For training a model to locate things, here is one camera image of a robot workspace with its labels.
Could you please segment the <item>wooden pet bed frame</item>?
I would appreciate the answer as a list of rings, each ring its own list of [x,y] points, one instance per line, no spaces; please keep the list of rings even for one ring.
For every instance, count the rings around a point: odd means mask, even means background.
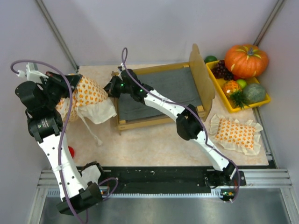
[[[181,68],[190,68],[198,94],[200,96],[202,105],[197,106],[196,110],[202,121],[206,121],[213,105],[215,98],[214,84],[209,76],[204,60],[202,59],[197,44],[192,46],[192,51],[188,62],[174,63],[167,65],[159,65],[147,68],[134,69],[136,75],[142,75],[153,72],[177,70]],[[114,100],[114,105],[118,111],[118,99]],[[121,133],[125,130],[155,126],[161,124],[172,123],[172,119],[166,115],[159,115],[145,119],[137,119],[132,121],[120,120],[119,115],[116,119],[117,130]]]

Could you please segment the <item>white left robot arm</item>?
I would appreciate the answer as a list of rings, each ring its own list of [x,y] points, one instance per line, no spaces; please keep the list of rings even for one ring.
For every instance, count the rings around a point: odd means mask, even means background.
[[[82,75],[63,77],[53,72],[22,70],[17,71],[17,75],[27,78],[15,89],[15,94],[26,107],[28,132],[46,154],[56,177],[61,198],[58,211],[72,215],[100,203],[103,197],[98,181],[104,172],[99,163],[89,163],[87,167],[96,170],[95,177],[84,180],[68,149],[66,126],[56,110],[62,98],[72,99]]]

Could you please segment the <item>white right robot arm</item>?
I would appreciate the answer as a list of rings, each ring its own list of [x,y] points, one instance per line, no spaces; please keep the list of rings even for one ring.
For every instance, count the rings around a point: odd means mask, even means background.
[[[122,94],[128,94],[134,101],[167,115],[175,121],[177,134],[182,139],[190,140],[200,147],[225,183],[236,177],[235,187],[237,189],[240,187],[241,175],[238,167],[209,139],[207,130],[193,105],[182,105],[161,95],[153,87],[142,83],[131,69],[123,70],[119,75],[112,76],[104,90],[111,98],[119,98]]]

